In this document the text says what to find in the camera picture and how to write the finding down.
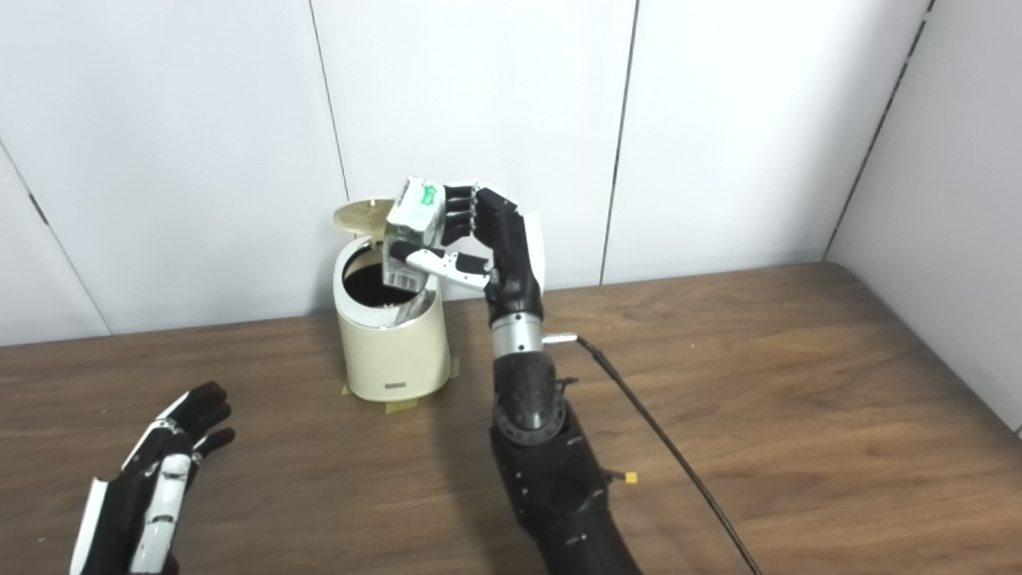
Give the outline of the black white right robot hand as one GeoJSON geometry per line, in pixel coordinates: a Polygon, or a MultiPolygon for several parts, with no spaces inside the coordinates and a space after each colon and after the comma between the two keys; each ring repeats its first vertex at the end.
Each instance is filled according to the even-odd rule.
{"type": "Polygon", "coordinates": [[[416,291],[421,276],[481,291],[489,325],[506,317],[543,318],[536,212],[479,182],[442,185],[412,177],[386,218],[384,283],[416,291]]]}

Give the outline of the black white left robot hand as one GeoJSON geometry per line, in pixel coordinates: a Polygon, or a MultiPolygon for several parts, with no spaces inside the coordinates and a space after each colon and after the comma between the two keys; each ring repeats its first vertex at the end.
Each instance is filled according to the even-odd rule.
{"type": "Polygon", "coordinates": [[[216,429],[231,414],[215,381],[164,408],[117,477],[92,479],[69,574],[178,574],[172,547],[185,498],[202,462],[234,441],[234,429],[216,429]]]}

